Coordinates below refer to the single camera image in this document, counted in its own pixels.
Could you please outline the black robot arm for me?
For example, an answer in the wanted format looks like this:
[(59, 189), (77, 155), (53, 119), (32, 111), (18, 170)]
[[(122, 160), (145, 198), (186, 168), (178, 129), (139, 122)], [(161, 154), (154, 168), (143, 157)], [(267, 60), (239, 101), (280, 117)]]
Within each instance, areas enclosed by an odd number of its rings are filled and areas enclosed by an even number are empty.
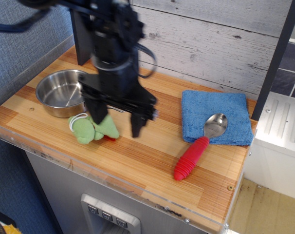
[(131, 131), (138, 137), (148, 120), (156, 115), (157, 99), (139, 82), (138, 53), (152, 52), (140, 44), (144, 24), (127, 0), (24, 0), (40, 10), (62, 5), (74, 10), (89, 31), (92, 61), (97, 74), (79, 77), (81, 93), (95, 123), (99, 124), (112, 106), (131, 114)]

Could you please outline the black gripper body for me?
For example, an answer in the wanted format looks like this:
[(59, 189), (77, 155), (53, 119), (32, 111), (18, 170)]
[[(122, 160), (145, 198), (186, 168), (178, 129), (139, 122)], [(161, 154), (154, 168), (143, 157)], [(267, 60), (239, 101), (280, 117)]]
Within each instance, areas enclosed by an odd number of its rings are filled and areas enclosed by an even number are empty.
[(143, 114), (153, 120), (157, 99), (139, 83), (138, 62), (126, 62), (120, 66), (105, 64), (98, 67), (99, 74), (79, 77), (81, 93), (85, 98), (98, 100), (130, 113)]

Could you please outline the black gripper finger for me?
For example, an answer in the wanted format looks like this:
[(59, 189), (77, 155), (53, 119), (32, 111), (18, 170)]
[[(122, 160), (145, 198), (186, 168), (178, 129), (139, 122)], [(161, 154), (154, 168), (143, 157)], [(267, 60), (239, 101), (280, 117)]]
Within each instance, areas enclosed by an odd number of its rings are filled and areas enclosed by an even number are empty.
[(141, 128), (146, 125), (147, 118), (143, 114), (132, 113), (130, 117), (132, 137), (139, 136)]
[(100, 124), (108, 114), (106, 104), (101, 101), (85, 98), (85, 104), (96, 124)]

